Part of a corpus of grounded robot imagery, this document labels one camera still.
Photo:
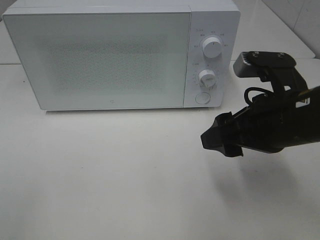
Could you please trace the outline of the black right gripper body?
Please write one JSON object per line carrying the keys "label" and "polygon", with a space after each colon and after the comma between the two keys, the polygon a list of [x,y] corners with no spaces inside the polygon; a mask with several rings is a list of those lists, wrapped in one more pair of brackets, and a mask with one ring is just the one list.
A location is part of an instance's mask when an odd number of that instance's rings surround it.
{"label": "black right gripper body", "polygon": [[308,131],[303,127],[306,114],[301,112],[306,107],[296,107],[292,98],[266,106],[248,106],[232,116],[229,143],[264,153],[307,144]]}

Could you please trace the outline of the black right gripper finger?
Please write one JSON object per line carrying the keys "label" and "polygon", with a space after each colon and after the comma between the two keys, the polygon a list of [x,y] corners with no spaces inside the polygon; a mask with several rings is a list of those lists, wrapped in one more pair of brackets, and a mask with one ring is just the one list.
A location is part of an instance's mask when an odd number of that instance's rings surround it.
{"label": "black right gripper finger", "polygon": [[218,115],[211,126],[213,135],[231,135],[234,132],[234,117],[231,112]]}
{"label": "black right gripper finger", "polygon": [[242,148],[225,140],[219,129],[208,129],[201,134],[200,139],[206,150],[220,152],[228,158],[243,156]]}

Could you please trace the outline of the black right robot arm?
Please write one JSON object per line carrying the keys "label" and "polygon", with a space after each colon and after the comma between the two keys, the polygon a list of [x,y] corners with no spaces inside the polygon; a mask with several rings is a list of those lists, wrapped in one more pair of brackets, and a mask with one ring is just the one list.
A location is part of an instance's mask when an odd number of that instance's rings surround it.
{"label": "black right robot arm", "polygon": [[285,97],[267,91],[252,100],[235,114],[218,115],[200,136],[203,148],[233,158],[242,156],[244,148],[273,154],[319,142],[319,87]]}

